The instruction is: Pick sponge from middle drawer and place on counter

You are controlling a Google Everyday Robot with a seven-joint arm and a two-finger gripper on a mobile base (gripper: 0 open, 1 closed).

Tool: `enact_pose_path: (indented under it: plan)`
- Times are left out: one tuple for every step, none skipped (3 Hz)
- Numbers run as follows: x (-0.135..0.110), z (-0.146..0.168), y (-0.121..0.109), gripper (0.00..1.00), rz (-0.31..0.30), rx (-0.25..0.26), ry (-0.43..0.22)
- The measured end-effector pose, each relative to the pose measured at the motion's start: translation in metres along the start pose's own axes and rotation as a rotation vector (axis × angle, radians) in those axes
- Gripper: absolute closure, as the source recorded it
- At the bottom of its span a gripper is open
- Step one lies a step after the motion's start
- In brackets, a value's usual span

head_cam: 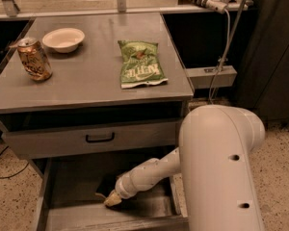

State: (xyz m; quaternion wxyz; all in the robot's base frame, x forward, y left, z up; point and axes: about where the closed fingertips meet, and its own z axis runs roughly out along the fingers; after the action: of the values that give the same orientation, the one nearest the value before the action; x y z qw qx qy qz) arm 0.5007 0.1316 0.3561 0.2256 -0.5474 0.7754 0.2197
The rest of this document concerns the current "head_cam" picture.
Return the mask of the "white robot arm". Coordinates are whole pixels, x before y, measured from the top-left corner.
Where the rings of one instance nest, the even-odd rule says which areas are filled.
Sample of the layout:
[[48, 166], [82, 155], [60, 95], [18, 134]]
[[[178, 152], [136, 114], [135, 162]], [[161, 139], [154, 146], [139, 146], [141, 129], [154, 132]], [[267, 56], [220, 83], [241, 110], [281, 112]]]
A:
[[123, 173], [105, 205], [180, 173], [190, 231], [265, 231], [249, 163], [250, 151], [264, 139], [263, 122], [246, 109], [195, 108], [181, 124], [178, 147]]

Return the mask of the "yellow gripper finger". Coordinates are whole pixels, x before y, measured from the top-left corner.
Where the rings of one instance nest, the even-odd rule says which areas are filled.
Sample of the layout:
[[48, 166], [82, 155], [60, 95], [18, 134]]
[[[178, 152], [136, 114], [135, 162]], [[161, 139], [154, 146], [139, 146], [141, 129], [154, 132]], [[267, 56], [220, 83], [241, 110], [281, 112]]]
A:
[[111, 191], [109, 196], [105, 199], [104, 205], [106, 207], [113, 207], [119, 205], [122, 199], [116, 191]]

